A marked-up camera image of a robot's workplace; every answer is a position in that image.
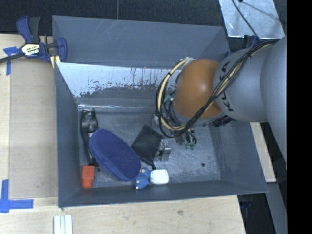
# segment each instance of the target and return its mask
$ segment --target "clamp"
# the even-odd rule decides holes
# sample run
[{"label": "clamp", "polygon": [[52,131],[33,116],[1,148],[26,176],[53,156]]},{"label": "clamp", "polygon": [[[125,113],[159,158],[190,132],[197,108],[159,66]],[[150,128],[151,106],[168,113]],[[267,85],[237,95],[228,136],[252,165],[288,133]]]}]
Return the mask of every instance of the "clamp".
[{"label": "clamp", "polygon": [[25,44],[20,48],[18,54],[7,56],[0,59],[0,63],[14,60],[20,57],[36,58],[46,61],[52,64],[51,59],[53,58],[49,54],[48,49],[58,47],[58,56],[61,62],[66,61],[67,57],[67,43],[65,38],[57,38],[56,42],[44,44],[40,42],[38,35],[38,25],[40,17],[29,17],[24,16],[17,20],[16,27],[19,34],[24,38]]},{"label": "clamp", "polygon": [[96,112],[94,108],[84,109],[81,114],[81,134],[84,144],[84,150],[87,157],[87,162],[91,166],[98,166],[96,159],[92,156],[89,147],[90,136],[99,129]]}]

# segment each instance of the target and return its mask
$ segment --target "blue clamp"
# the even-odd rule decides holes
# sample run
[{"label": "blue clamp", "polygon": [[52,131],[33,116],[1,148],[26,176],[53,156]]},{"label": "blue clamp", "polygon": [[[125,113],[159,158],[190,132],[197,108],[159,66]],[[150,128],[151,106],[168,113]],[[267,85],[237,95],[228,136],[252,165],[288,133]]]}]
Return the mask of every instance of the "blue clamp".
[{"label": "blue clamp", "polygon": [[[51,55],[48,52],[48,49],[53,47],[58,47],[58,55],[62,62],[66,61],[67,58],[67,43],[65,38],[57,38],[56,42],[50,44],[44,44],[40,42],[40,37],[38,35],[38,24],[40,21],[40,17],[32,17],[24,16],[17,20],[16,27],[18,29],[19,34],[24,38],[25,44],[17,51],[16,49],[9,49],[7,57],[1,58],[0,63],[9,62],[10,60],[17,59],[20,57],[26,58],[36,58],[47,63],[51,64]],[[8,63],[7,66],[7,75],[11,73],[11,64]]]},{"label": "blue clamp", "polygon": [[143,189],[148,184],[150,184],[150,177],[151,177],[151,171],[144,167],[141,168],[139,174],[136,176],[136,178],[132,181],[136,189]]},{"label": "blue clamp", "polygon": [[[38,36],[38,24],[40,17],[30,18],[29,16],[21,17],[16,22],[19,34],[24,38],[25,45],[30,43],[39,44],[39,50],[34,55],[24,55],[27,58],[37,58],[51,63],[51,55],[47,52],[46,45],[40,42]],[[57,38],[58,55],[62,62],[67,58],[67,45],[65,38]]]},{"label": "blue clamp", "polygon": [[11,209],[32,209],[34,206],[33,199],[9,200],[9,180],[2,181],[0,213],[8,213]]}]

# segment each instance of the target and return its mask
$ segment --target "wooden table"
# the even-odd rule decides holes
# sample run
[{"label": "wooden table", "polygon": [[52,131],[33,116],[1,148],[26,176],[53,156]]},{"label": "wooden table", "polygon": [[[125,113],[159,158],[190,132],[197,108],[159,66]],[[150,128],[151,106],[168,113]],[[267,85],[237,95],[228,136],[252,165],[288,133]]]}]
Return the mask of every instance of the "wooden table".
[{"label": "wooden table", "polygon": [[[0,34],[0,58],[6,56],[2,51],[4,47],[20,47],[22,44],[23,38],[19,35]],[[25,58],[18,60],[19,65],[29,65],[30,62],[31,60]],[[12,105],[12,103],[18,102],[10,102],[10,76],[6,75],[6,63],[3,63],[0,64],[0,182],[10,178],[9,151],[10,148],[11,151],[13,150],[12,143],[10,146],[9,141],[10,103]],[[252,123],[251,126],[266,181],[275,182],[260,125]],[[36,155],[40,155],[38,149],[34,150]],[[24,172],[34,171],[27,168]],[[57,207],[57,197],[55,196],[35,198],[33,209],[11,210],[8,214],[0,213],[0,233],[52,233],[55,215],[72,215],[74,234],[245,233],[237,196],[64,209]]]}]

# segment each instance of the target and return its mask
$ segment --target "blue tape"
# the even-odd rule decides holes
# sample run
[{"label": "blue tape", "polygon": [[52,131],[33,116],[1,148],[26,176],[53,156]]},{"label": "blue tape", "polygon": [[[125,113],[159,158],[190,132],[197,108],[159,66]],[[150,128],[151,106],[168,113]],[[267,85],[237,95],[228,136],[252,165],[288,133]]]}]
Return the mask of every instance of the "blue tape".
[{"label": "blue tape", "polygon": [[143,167],[141,168],[136,178],[132,181],[132,183],[134,184],[136,189],[143,189],[149,185],[150,177],[151,177],[151,171],[148,168]]},{"label": "blue tape", "polygon": [[[17,47],[9,47],[9,48],[4,48],[3,51],[8,55],[12,55],[12,54],[19,54],[21,53],[21,50]],[[6,75],[8,76],[9,74],[11,74],[11,61],[7,62],[6,65]]]},{"label": "blue tape", "polygon": [[9,180],[2,181],[0,213],[8,213],[13,209],[32,209],[34,207],[33,199],[9,200]]}]

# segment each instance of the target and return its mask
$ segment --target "black cable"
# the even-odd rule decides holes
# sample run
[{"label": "black cable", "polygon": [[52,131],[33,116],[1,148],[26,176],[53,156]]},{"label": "black cable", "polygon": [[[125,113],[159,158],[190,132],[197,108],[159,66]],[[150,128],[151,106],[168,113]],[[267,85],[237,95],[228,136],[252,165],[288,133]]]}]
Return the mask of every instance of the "black cable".
[{"label": "black cable", "polygon": [[242,18],[244,19],[245,23],[248,25],[248,27],[251,29],[251,31],[254,33],[254,35],[256,37],[258,37],[260,39],[260,37],[258,36],[258,34],[256,33],[256,31],[252,28],[252,26],[247,22],[246,18],[244,17],[244,15],[241,13],[240,9],[237,7],[236,3],[234,2],[234,0],[231,0],[232,3],[234,4],[236,10],[239,12],[239,14],[242,16]]},{"label": "black cable", "polygon": [[191,142],[191,138],[190,138],[190,135],[189,135],[188,131],[185,132],[185,139],[186,139],[186,141],[187,141],[188,143]]},{"label": "black cable", "polygon": [[[208,99],[207,103],[198,110],[198,112],[185,124],[186,126],[182,129],[182,130],[176,130],[173,135],[168,135],[163,127],[162,127],[162,123],[161,123],[161,118],[163,117],[163,113],[162,113],[162,109],[160,107],[160,111],[158,111],[158,109],[156,109],[156,111],[158,111],[159,113],[159,127],[160,130],[162,131],[162,133],[167,137],[167,138],[176,138],[181,136],[182,134],[186,133],[188,131],[188,129],[190,129],[194,123],[201,117],[201,115],[205,112],[205,110],[210,106],[210,104],[218,98],[218,96],[220,96],[232,83],[233,81],[236,79],[238,73],[240,72],[241,68],[243,67],[243,64],[245,63],[245,61],[247,61],[252,54],[254,54],[255,52],[257,52],[258,50],[260,50],[261,48],[263,48],[266,45],[271,45],[278,42],[278,39],[272,39],[272,40],[265,40],[265,41],[261,41],[258,42],[257,44],[255,44],[248,52],[246,52],[241,58],[239,58],[236,63],[232,66],[232,68],[229,70],[229,72],[225,75],[224,79],[215,87],[212,95],[210,96],[210,98]],[[156,92],[156,103],[157,103],[157,98],[158,98],[158,94],[160,91],[160,87],[163,84],[164,80],[161,82],[160,86],[157,89]],[[166,118],[163,117],[163,120],[166,121],[166,123],[168,125],[169,122]]]},{"label": "black cable", "polygon": [[183,122],[176,116],[174,110],[172,110],[172,101],[171,101],[171,103],[169,103],[169,112],[170,112],[170,115],[172,116],[172,118],[174,118],[175,121],[177,122],[177,125],[183,124]]},{"label": "black cable", "polygon": [[197,144],[197,139],[196,139],[195,135],[190,133],[190,132],[188,132],[188,133],[192,137],[192,139],[193,139],[192,141],[193,141],[194,145],[196,145]]},{"label": "black cable", "polygon": [[176,77],[176,79],[175,79],[175,86],[177,86],[177,82],[178,82],[178,80],[179,80],[179,78],[180,78],[180,74],[178,74],[177,77]]}]

